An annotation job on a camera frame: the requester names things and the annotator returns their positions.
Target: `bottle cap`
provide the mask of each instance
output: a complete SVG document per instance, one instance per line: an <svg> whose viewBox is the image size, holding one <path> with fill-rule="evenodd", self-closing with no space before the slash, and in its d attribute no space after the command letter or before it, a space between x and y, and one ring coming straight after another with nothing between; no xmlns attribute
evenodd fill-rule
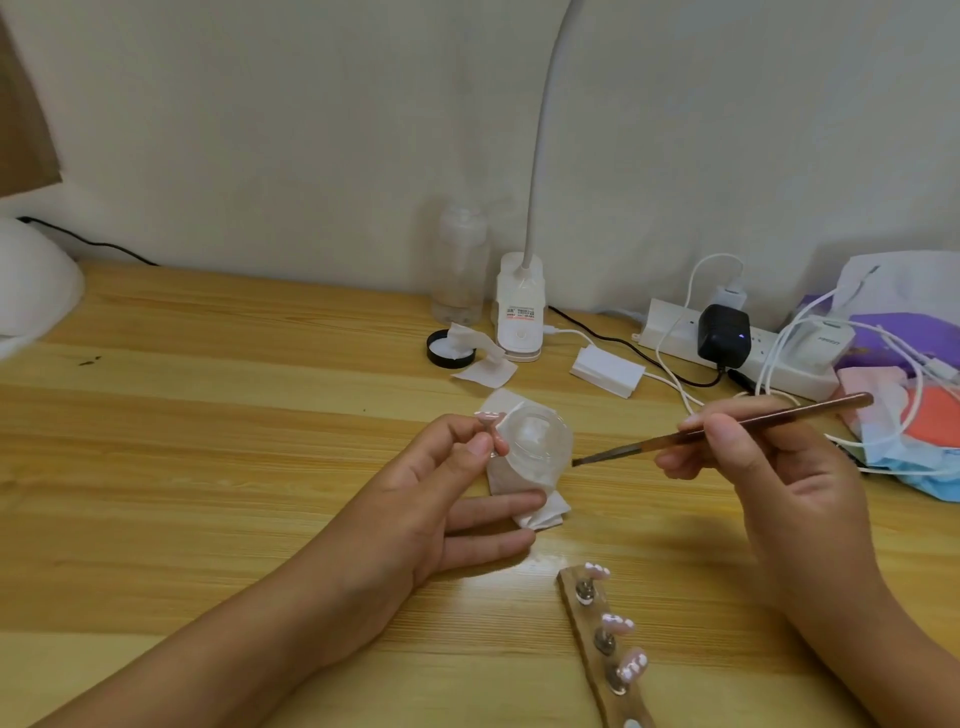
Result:
<svg viewBox="0 0 960 728"><path fill-rule="evenodd" d="M463 369L473 363L476 349L456 349L446 340L447 329L434 331L426 339L426 357L444 369Z"/></svg>

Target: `black lid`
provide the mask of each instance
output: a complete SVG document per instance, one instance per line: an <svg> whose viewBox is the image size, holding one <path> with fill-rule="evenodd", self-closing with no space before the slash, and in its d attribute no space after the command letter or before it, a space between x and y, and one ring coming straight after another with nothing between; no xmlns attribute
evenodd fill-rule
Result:
<svg viewBox="0 0 960 728"><path fill-rule="evenodd" d="M448 359L445 356L440 356L438 353L431 351L430 345L435 341L440 339L445 339L449 331L445 328L441 328L439 331L434 331L426 338L426 357L438 367L443 367L444 369L463 369L468 367L473 363L473 360L477 356L477 350L474 349L467 356L462 356L459 359Z"/></svg>

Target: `table surface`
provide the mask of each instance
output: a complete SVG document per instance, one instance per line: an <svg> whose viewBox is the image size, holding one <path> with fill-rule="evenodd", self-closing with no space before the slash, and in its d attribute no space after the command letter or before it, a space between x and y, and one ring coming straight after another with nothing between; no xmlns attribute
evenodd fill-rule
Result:
<svg viewBox="0 0 960 728"><path fill-rule="evenodd" d="M0 362L2 728L44 715L279 565L425 423L471 413L489 393L427 361L439 326L423 297L84 271L81 305ZM588 319L622 336L635 328ZM654 380L622 400L571 376L580 343L548 338L508 385L556 408L576 453L682 418ZM660 728L868 724L766 605L720 476L670 481L637 457L570 471L559 487L573 510L526 559L436 579L275 725L599 726L554 585L586 560L612 569L611 602L637 623ZM960 514L887 478L867 489L893 589L960 652Z"/></svg>

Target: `red and white sticker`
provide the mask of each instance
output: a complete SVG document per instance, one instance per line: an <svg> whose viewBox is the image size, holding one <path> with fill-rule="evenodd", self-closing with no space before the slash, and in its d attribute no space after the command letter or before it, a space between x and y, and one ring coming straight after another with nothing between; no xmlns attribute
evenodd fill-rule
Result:
<svg viewBox="0 0 960 728"><path fill-rule="evenodd" d="M519 319L520 321L536 321L537 312L533 308L512 305L507 307L507 318Z"/></svg>

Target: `person's left hand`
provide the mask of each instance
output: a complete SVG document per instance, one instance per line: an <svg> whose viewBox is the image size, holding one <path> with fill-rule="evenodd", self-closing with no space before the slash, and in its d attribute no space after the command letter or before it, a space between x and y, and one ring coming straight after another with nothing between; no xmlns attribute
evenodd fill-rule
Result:
<svg viewBox="0 0 960 728"><path fill-rule="evenodd" d="M507 443L494 436L497 453L506 454ZM303 636L316 656L314 669L344 659L379 635L431 574L517 556L530 547L536 533L528 528L456 535L530 513L546 501L539 490L461 498L493 449L493 436L476 418L444 415L275 573L288 585L304 585L286 598L303 600L316 614L314 634Z"/></svg>

